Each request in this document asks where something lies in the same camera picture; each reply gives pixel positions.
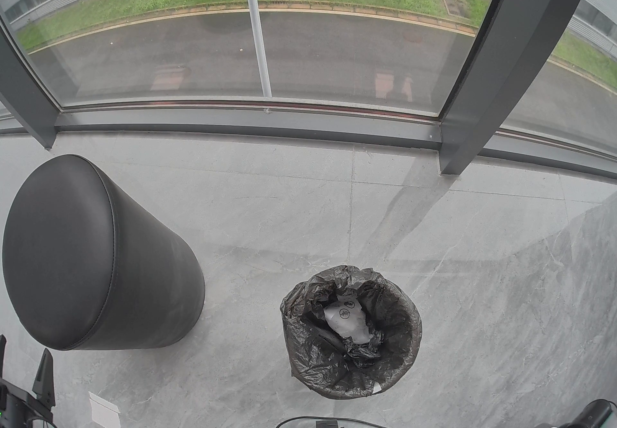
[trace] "gray tile floor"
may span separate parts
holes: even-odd
[[[617,185],[488,160],[440,177],[434,152],[182,134],[0,137],[0,229],[25,178],[80,154],[180,234],[204,311],[161,350],[54,352],[60,428],[263,427],[300,415],[391,428],[534,427],[617,398]],[[424,335],[389,391],[332,401],[291,378],[278,307],[312,274],[372,266],[408,293]],[[29,387],[42,346],[0,285],[5,377]]]

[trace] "gray metal window frame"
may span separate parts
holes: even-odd
[[[565,168],[617,179],[617,157],[554,140],[512,135],[500,127],[565,31],[580,0],[492,0],[487,16],[438,118],[386,111],[333,110],[293,103],[218,105],[116,104],[62,108],[23,50],[0,24],[0,94],[15,118],[0,133],[27,131],[44,147],[58,131],[183,131],[362,142],[439,151],[443,174],[460,174],[477,156]],[[263,49],[257,0],[249,0],[256,47]],[[266,55],[261,74],[268,98]]]

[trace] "gray metal column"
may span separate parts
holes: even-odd
[[[56,139],[59,110],[13,40],[0,12],[0,101],[45,148]]]
[[[253,28],[253,40],[255,41],[255,51],[257,52],[257,66],[259,67],[259,78],[262,81],[262,91],[264,92],[264,97],[272,97],[266,49],[264,47],[264,35],[262,34],[262,21],[259,18],[259,3],[257,0],[249,0],[249,13],[251,14],[251,27]]]
[[[443,174],[460,174],[516,106],[580,0],[492,0],[441,115]]]

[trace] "white metal pole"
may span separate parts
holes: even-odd
[[[251,14],[251,27],[253,28],[253,39],[255,40],[257,66],[259,67],[259,78],[262,81],[262,91],[264,92],[264,97],[272,97],[270,76],[268,74],[268,62],[266,61],[266,49],[264,47],[264,35],[262,34],[262,21],[259,18],[259,5],[257,0],[249,0],[249,13]]]

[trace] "trash can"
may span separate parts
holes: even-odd
[[[355,345],[328,325],[324,310],[359,302],[372,338]],[[401,289],[373,269],[340,265],[296,285],[281,303],[291,374],[330,399],[385,392],[412,367],[422,339],[420,314]]]
[[[19,189],[3,272],[23,326],[57,350],[167,346],[204,305],[189,245],[76,155],[45,162]]]

